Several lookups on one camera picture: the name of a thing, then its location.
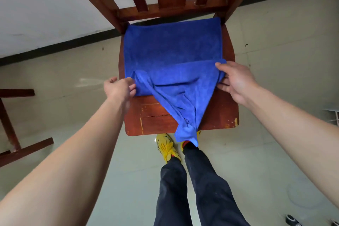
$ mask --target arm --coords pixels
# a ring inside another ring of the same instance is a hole
[[[227,73],[218,88],[261,121],[316,187],[339,207],[339,128],[260,87],[246,66],[217,63]]]
[[[104,83],[106,101],[90,120],[0,202],[0,225],[85,225],[135,95],[131,78]]]

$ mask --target tile floor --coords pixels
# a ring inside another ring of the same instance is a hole
[[[239,63],[260,84],[309,113],[339,97],[339,0],[269,0],[238,8],[227,22]],[[0,67],[0,88],[34,88],[35,97],[5,105],[23,146],[53,137],[45,148],[0,169],[0,198],[104,101],[104,79],[118,74],[120,38]],[[234,129],[201,133],[200,147],[225,178],[252,226],[286,225],[284,214],[305,226],[339,221],[339,211],[305,177],[245,108]],[[8,144],[0,131],[0,152]],[[155,136],[121,130],[112,162],[88,225],[152,225],[164,164]],[[188,198],[200,225],[192,183]]]

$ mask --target dark trousers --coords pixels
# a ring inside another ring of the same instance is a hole
[[[202,226],[249,226],[233,198],[227,181],[214,171],[198,148],[184,149]],[[192,225],[187,200],[187,174],[179,159],[172,157],[160,172],[160,193],[155,226]]]

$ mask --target shoelace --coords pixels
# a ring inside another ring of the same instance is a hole
[[[166,145],[164,143],[161,143],[160,150],[161,150],[161,153],[162,153],[165,161],[169,160],[169,159],[167,159],[168,155],[170,155],[170,156],[174,155],[175,156],[175,152],[173,150],[173,142],[170,142],[169,144],[166,144]]]

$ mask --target folded towel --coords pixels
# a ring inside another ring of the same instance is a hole
[[[124,37],[125,76],[137,95],[154,95],[178,122],[178,142],[196,146],[197,128],[224,73],[219,18],[129,26]]]

